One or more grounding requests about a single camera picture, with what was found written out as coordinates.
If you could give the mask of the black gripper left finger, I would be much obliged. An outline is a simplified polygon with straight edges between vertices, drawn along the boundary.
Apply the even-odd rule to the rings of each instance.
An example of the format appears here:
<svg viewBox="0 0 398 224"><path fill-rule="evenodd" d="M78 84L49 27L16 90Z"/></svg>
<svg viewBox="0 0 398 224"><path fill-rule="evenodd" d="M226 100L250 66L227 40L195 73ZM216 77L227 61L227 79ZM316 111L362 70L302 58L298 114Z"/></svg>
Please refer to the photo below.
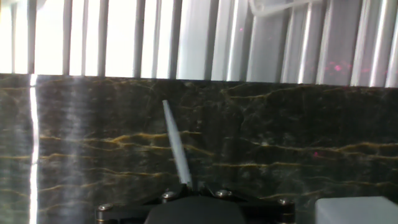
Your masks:
<svg viewBox="0 0 398 224"><path fill-rule="evenodd" d="M144 223L156 206L192 195L187 184L174 184L136 202L103 203L95 209L95 223Z"/></svg>

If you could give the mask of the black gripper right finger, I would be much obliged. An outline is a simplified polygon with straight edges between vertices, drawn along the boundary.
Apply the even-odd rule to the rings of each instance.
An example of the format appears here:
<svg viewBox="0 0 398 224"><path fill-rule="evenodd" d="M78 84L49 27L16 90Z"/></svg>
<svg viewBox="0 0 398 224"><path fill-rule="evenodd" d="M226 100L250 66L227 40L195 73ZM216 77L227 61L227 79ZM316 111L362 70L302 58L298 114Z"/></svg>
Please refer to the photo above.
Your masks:
<svg viewBox="0 0 398 224"><path fill-rule="evenodd" d="M201 196L233 202L247 223L295 223L295 202L291 199L263 200L217 183L200 183L198 189Z"/></svg>

